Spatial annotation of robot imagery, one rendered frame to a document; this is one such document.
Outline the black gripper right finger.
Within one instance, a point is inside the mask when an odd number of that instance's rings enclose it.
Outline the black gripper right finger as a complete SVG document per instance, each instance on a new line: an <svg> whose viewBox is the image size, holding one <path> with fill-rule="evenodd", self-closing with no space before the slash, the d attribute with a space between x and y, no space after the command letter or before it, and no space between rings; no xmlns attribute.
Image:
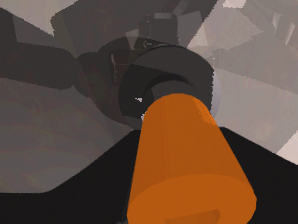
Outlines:
<svg viewBox="0 0 298 224"><path fill-rule="evenodd" d="M220 127L257 198L246 224L298 224L298 165Z"/></svg>

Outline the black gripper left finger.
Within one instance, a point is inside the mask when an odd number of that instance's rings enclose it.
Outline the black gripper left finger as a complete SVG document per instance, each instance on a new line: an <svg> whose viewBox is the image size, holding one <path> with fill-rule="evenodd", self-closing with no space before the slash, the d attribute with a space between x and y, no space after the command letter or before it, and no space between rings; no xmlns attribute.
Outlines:
<svg viewBox="0 0 298 224"><path fill-rule="evenodd" d="M140 135L133 129L51 192L0 192L0 224L129 224Z"/></svg>

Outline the orange knob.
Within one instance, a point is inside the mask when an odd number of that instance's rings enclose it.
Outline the orange knob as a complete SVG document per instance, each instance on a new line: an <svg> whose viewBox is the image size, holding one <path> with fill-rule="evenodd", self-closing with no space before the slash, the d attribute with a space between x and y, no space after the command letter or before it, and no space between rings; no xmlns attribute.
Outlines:
<svg viewBox="0 0 298 224"><path fill-rule="evenodd" d="M257 196L239 165L200 99L162 96L142 121L129 224L246 224Z"/></svg>

